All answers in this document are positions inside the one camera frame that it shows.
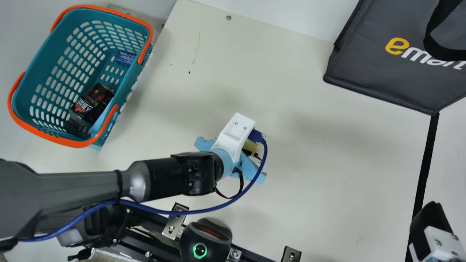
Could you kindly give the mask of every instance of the teal plastic basket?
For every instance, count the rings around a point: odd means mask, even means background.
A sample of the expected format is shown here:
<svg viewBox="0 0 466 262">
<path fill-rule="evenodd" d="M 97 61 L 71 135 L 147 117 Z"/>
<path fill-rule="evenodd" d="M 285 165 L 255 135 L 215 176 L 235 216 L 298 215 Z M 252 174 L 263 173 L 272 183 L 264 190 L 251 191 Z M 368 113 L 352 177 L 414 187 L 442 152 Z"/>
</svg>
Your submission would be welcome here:
<svg viewBox="0 0 466 262">
<path fill-rule="evenodd" d="M 55 143 L 102 146 L 149 58 L 151 40 L 151 26 L 128 14 L 89 5 L 66 9 L 10 91 L 10 115 Z M 114 61 L 119 51 L 137 55 L 131 66 Z M 70 107 L 96 83 L 113 90 L 114 98 L 92 128 L 68 133 Z"/>
</svg>

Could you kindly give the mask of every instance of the blue snack package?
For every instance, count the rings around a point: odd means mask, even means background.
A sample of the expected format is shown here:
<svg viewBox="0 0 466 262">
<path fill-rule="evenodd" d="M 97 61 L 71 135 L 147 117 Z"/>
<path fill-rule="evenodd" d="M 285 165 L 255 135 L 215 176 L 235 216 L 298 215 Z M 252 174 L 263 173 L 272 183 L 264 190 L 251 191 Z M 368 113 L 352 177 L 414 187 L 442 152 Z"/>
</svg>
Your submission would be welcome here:
<svg viewBox="0 0 466 262">
<path fill-rule="evenodd" d="M 136 55 L 119 51 L 115 56 L 115 62 L 124 66 L 130 66 L 135 58 Z"/>
</svg>

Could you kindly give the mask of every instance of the black shopping bag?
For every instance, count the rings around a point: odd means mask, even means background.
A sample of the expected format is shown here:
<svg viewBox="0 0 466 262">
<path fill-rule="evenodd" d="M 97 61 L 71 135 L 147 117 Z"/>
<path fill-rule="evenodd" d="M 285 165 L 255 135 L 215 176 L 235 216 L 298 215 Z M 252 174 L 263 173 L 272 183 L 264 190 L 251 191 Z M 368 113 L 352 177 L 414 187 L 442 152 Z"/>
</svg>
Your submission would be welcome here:
<svg viewBox="0 0 466 262">
<path fill-rule="evenodd" d="M 360 0 L 324 81 L 435 115 L 466 95 L 466 1 Z"/>
</svg>

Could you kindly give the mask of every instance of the orange basket handle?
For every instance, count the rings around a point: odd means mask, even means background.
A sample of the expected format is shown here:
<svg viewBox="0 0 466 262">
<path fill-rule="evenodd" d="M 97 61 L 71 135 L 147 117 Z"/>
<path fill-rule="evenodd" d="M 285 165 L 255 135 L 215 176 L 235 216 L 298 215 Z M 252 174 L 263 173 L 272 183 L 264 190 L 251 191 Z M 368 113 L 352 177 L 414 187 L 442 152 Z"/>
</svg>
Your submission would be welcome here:
<svg viewBox="0 0 466 262">
<path fill-rule="evenodd" d="M 24 122 L 21 118 L 19 118 L 13 110 L 13 107 L 11 105 L 11 101 L 13 99 L 13 94 L 15 91 L 18 89 L 18 86 L 21 83 L 21 80 L 23 79 L 25 72 L 22 72 L 21 75 L 16 79 L 16 82 L 14 82 L 13 87 L 10 90 L 10 93 L 8 94 L 8 112 L 10 112 L 11 117 L 13 120 L 22 128 L 26 129 L 27 131 L 43 138 L 47 139 L 48 141 L 55 142 L 57 144 L 69 146 L 69 147 L 74 147 L 74 148 L 83 148 L 92 145 L 94 142 L 96 142 L 99 137 L 103 134 L 105 129 L 107 128 L 107 125 L 110 123 L 110 120 L 113 118 L 113 115 L 116 113 L 118 110 L 118 105 L 115 104 L 112 109 L 110 110 L 109 116 L 105 119 L 105 122 L 103 123 L 102 127 L 100 128 L 99 132 L 91 139 L 86 140 L 86 141 L 74 141 L 74 140 L 69 140 L 66 138 L 58 138 L 56 136 L 49 135 L 43 131 L 40 131 L 36 127 Z"/>
<path fill-rule="evenodd" d="M 115 15 L 118 15 L 118 16 L 121 16 L 121 17 L 124 17 L 126 19 L 129 19 L 133 22 L 136 22 L 138 24 L 141 24 L 143 26 L 145 26 L 147 28 L 147 30 L 149 31 L 149 38 L 147 39 L 147 42 L 146 44 L 144 45 L 144 48 L 141 50 L 141 55 L 139 55 L 139 58 L 137 59 L 137 63 L 138 64 L 142 64 L 143 63 L 143 60 L 144 60 L 144 56 L 147 52 L 147 49 L 149 48 L 149 45 L 151 44 L 151 41 L 152 41 L 152 27 L 149 25 L 149 23 L 147 23 L 146 21 L 144 20 L 141 20 L 139 18 L 136 18 L 134 16 L 131 16 L 129 14 L 125 14 L 125 13 L 122 13 L 122 12 L 119 12 L 119 11 L 115 11 L 115 10 L 112 10 L 112 9 L 108 9 L 108 8 L 104 8 L 104 7 L 98 7 L 98 6 L 93 6 L 93 5 L 77 5 L 77 6 L 72 6 L 72 7 L 68 7 L 67 9 L 65 9 L 58 17 L 57 19 L 55 20 L 54 24 L 52 25 L 52 28 L 50 29 L 50 32 L 52 32 L 56 25 L 58 25 L 58 23 L 62 20 L 63 16 L 66 15 L 66 13 L 68 13 L 69 11 L 73 10 L 73 9 L 76 9 L 76 8 L 89 8 L 89 9 L 94 9 L 94 10 L 99 10 L 99 11 L 102 11 L 102 12 L 106 12 L 106 13 L 110 13 L 110 14 L 115 14 Z"/>
</svg>

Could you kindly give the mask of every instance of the blue cable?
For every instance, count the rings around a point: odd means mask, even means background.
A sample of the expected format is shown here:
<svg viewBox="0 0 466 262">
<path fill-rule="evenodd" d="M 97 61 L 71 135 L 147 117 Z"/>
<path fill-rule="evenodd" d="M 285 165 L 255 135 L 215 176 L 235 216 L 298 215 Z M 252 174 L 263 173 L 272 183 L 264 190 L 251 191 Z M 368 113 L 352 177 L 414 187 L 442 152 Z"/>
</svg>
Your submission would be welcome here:
<svg viewBox="0 0 466 262">
<path fill-rule="evenodd" d="M 262 172 L 262 168 L 264 167 L 264 164 L 265 164 L 265 161 L 266 161 L 266 158 L 267 158 L 267 143 L 266 143 L 266 141 L 264 139 L 262 139 L 261 142 L 264 145 L 264 156 L 262 157 L 262 162 L 259 165 L 259 168 L 257 170 L 256 175 L 251 180 L 251 182 L 246 186 L 246 188 L 243 191 L 241 191 L 241 193 L 239 193 L 235 198 L 233 198 L 230 201 L 227 201 L 227 202 L 225 202 L 225 203 L 223 203 L 221 205 L 218 205 L 218 206 L 215 206 L 215 207 L 210 207 L 210 208 L 205 208 L 205 209 L 199 209 L 199 210 L 174 212 L 174 211 L 166 211 L 166 210 L 160 210 L 160 209 L 148 207 L 148 206 L 141 205 L 139 203 L 135 203 L 135 202 L 128 201 L 128 200 L 120 200 L 120 204 L 130 206 L 130 207 L 133 207 L 133 208 L 136 208 L 136 209 L 144 210 L 144 211 L 147 211 L 147 212 L 155 213 L 155 214 L 165 214 L 165 215 L 201 214 L 201 213 L 208 213 L 208 212 L 216 211 L 216 210 L 219 210 L 219 209 L 224 208 L 226 206 L 229 206 L 229 205 L 233 204 L 234 202 L 236 202 L 238 199 L 240 199 L 240 197 L 242 197 L 244 194 L 246 194 L 246 192 L 254 185 L 256 180 L 259 178 L 259 175 Z M 34 236 L 34 237 L 31 237 L 31 238 L 19 238 L 18 241 L 20 241 L 20 242 L 38 242 L 38 241 L 44 241 L 44 240 L 48 240 L 48 239 L 57 237 L 60 234 L 62 234 L 63 232 L 70 230 L 77 223 L 83 221 L 86 217 L 90 216 L 95 211 L 97 211 L 97 210 L 99 210 L 101 208 L 104 208 L 106 206 L 114 205 L 115 203 L 116 203 L 115 200 L 109 200 L 109 201 L 106 201 L 106 202 L 102 202 L 102 203 L 100 203 L 98 205 L 95 205 L 95 206 L 91 207 L 90 209 L 83 212 L 79 216 L 75 217 L 72 221 L 68 222 L 63 227 L 59 228 L 58 230 L 56 230 L 56 231 L 54 231 L 52 233 L 42 235 L 42 236 Z"/>
</svg>

